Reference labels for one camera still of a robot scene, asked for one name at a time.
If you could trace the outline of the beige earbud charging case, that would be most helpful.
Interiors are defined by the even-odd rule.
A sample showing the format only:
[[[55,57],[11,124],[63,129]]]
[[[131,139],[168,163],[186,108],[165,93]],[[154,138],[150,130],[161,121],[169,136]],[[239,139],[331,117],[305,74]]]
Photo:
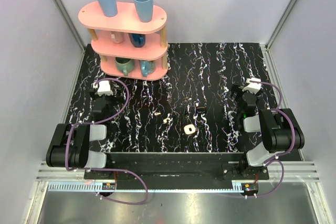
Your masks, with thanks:
[[[196,127],[193,124],[188,124],[184,126],[184,132],[186,135],[191,135],[196,132]]]

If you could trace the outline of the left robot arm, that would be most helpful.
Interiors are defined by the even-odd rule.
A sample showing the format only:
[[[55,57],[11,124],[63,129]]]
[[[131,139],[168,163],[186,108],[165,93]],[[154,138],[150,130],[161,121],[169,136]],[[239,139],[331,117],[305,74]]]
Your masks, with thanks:
[[[93,120],[75,124],[60,123],[56,126],[47,154],[49,167],[95,170],[103,180],[113,175],[107,155],[89,149],[90,142],[107,137],[107,123],[121,114],[129,103],[130,91],[127,85],[115,78],[96,81],[90,90],[98,108],[91,111]]]

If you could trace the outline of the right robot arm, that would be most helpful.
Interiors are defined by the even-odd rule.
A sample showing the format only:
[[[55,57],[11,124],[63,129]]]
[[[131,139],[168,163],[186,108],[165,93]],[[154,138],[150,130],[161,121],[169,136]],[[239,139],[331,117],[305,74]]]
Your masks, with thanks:
[[[257,103],[261,97],[263,82],[252,81],[248,85],[233,84],[231,96],[237,102],[236,130],[240,133],[261,133],[261,143],[245,152],[239,161],[238,173],[244,180],[257,174],[257,168],[268,165],[280,156],[304,147],[305,137],[291,109],[261,109]]]

